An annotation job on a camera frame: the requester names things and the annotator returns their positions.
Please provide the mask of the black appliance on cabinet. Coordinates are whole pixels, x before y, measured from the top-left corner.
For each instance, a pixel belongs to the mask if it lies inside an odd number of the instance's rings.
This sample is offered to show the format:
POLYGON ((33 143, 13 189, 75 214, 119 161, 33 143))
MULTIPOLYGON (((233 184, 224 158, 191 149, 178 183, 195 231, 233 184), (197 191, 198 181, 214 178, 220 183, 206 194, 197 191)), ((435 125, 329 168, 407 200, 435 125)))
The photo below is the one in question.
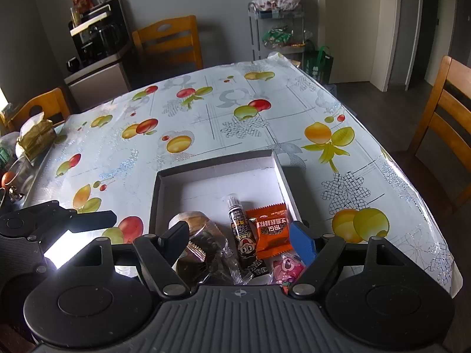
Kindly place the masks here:
POLYGON ((68 60, 69 73, 129 49, 131 38, 121 0, 107 0, 70 20, 69 35, 77 55, 68 60))

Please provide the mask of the wooden chair far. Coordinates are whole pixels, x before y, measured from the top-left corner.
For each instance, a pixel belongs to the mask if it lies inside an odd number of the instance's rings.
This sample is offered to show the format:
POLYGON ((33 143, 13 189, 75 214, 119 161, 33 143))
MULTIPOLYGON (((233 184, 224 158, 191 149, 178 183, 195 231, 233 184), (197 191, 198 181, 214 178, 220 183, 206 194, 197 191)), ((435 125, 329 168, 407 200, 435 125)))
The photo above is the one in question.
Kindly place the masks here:
POLYGON ((146 79, 204 67, 195 15, 154 22, 134 30, 132 40, 146 79))

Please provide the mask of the wooden chair right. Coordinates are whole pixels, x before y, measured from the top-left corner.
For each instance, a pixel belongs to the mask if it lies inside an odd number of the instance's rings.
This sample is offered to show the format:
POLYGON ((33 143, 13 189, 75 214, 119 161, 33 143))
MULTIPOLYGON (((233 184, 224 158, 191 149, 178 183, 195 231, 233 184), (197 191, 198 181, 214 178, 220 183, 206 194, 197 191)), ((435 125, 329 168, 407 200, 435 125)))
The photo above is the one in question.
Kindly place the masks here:
POLYGON ((428 131, 434 132, 467 169, 470 169, 470 145, 438 112, 440 108, 464 130, 470 132, 470 110, 458 96, 446 90, 450 85, 462 96, 470 98, 470 68, 450 56, 443 56, 432 92, 407 150, 398 153, 398 162, 411 178, 425 201, 439 215, 454 213, 470 200, 470 187, 464 188, 456 199, 450 199, 431 171, 417 157, 417 151, 428 131))

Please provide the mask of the grey cardboard box tray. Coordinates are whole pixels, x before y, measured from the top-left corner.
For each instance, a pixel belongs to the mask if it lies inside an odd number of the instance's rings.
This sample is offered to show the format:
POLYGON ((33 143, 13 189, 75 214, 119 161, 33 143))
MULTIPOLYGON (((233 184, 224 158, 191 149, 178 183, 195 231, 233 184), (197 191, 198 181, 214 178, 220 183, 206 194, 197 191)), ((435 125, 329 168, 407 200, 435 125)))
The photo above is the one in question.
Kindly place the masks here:
POLYGON ((175 215, 199 211, 229 235, 229 194, 236 194, 244 209, 283 202, 292 220, 301 219, 278 156, 271 150, 257 150, 159 171, 152 196, 149 232, 161 235, 175 215))

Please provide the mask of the tissue pack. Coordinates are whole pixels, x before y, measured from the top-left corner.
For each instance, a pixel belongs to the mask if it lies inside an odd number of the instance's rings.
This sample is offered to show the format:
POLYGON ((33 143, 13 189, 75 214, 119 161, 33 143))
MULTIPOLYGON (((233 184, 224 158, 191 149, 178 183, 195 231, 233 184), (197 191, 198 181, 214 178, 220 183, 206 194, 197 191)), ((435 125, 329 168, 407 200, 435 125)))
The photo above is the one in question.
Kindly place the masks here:
POLYGON ((45 113, 41 111, 21 126, 15 145, 16 156, 24 156, 32 162, 43 151, 48 150, 56 138, 53 122, 46 119, 45 113))

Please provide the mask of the glass cup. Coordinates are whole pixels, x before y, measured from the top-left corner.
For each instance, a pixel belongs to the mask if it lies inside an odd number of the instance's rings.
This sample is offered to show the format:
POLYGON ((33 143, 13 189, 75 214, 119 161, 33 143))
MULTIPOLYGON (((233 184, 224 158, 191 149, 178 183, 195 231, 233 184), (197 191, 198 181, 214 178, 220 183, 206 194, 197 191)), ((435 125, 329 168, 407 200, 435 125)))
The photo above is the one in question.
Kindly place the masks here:
POLYGON ((36 171, 31 162, 22 156, 2 176, 1 186, 6 190, 12 202, 24 199, 34 182, 36 171))

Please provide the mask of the pink candy packet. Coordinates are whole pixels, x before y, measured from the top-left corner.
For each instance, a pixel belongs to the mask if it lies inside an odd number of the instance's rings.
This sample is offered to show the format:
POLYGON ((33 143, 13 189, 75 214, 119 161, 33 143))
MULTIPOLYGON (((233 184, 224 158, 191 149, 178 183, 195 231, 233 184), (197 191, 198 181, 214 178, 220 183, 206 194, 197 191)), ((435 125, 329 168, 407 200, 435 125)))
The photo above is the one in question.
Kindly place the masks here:
POLYGON ((285 294, 305 269, 300 257, 291 252, 282 253, 273 261, 272 283, 277 284, 285 294))

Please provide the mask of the glass shelf cart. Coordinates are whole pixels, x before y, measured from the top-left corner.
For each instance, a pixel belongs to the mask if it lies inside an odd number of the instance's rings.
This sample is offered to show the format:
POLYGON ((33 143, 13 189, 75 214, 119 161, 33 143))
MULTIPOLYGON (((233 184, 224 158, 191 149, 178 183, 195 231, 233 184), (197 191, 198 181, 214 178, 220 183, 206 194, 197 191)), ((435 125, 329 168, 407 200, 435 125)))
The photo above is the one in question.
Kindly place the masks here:
POLYGON ((260 10, 250 2, 248 22, 254 61, 279 53, 298 68, 304 65, 306 32, 301 4, 293 10, 260 10))

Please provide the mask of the orange snack packet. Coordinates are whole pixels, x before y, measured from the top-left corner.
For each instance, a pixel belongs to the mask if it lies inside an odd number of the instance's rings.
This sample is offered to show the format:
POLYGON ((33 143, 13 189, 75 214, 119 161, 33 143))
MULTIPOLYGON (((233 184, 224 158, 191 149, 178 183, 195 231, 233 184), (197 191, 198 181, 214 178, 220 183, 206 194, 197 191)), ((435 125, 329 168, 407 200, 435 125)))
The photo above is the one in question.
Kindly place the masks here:
POLYGON ((258 259, 272 258, 292 249, 289 235, 291 218, 284 203, 249 209, 246 214, 257 230, 258 259))

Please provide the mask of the fruit pattern tablecloth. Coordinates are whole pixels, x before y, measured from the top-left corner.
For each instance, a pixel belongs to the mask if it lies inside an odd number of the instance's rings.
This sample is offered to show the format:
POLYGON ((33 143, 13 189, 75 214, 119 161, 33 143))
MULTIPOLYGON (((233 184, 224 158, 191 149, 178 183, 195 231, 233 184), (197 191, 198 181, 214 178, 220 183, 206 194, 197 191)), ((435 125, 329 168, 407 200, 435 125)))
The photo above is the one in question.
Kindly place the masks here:
POLYGON ((157 174, 248 151, 276 155, 301 217, 350 242, 386 237, 452 295, 462 275, 433 215, 390 154, 318 82, 276 54, 159 81, 70 116, 26 196, 111 209, 146 233, 157 174))

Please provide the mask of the clear sunflower seed packet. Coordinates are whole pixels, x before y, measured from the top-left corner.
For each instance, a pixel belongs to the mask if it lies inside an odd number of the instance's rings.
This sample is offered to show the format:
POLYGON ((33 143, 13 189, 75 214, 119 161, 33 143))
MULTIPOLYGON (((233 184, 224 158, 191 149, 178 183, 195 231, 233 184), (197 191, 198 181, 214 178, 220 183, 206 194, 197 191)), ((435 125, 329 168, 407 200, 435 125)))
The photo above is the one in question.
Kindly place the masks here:
POLYGON ((201 229, 193 234, 174 265, 176 273, 191 288, 208 285, 246 285, 254 274, 240 266, 226 237, 201 229))

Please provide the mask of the grey cabinet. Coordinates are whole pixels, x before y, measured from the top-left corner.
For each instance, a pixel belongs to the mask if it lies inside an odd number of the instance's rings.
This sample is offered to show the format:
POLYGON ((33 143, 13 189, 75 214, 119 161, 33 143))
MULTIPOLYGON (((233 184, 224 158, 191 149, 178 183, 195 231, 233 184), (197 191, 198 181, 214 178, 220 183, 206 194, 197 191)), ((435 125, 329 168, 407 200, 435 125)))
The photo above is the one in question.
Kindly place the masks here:
POLYGON ((129 73, 134 64, 130 44, 119 52, 79 69, 65 78, 80 111, 87 111, 132 90, 129 73))

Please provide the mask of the clear round candy packet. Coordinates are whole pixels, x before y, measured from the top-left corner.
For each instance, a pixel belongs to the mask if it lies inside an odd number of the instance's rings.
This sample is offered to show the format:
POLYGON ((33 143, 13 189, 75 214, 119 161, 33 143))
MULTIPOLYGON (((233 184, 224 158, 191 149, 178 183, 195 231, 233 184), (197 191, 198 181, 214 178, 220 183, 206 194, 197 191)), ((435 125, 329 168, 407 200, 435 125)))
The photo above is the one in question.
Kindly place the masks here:
POLYGON ((215 237, 214 222, 200 211, 184 211, 176 214, 168 223, 168 228, 173 228, 179 222, 186 222, 189 228, 190 237, 199 234, 209 234, 215 237))

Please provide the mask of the green shopping bag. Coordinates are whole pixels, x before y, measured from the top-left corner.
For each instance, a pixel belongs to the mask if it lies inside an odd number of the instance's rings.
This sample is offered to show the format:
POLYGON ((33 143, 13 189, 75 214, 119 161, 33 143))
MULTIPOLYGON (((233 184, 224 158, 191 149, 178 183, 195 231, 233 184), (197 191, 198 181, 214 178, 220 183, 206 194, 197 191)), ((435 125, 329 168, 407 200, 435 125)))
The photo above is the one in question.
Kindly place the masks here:
POLYGON ((306 41, 304 51, 304 72, 320 84, 329 84, 334 57, 328 46, 316 48, 310 40, 306 41))

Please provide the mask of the wooden chair left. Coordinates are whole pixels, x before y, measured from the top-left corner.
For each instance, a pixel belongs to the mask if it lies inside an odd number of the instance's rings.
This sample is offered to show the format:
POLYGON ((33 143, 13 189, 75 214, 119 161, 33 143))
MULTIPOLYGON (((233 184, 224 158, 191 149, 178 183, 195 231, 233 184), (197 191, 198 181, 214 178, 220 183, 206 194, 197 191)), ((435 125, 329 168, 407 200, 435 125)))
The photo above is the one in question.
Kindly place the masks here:
POLYGON ((11 119, 7 119, 6 127, 11 131, 19 131, 21 126, 31 117, 43 113, 45 119, 53 125, 63 124, 71 115, 65 95, 60 88, 43 93, 26 102, 11 119))

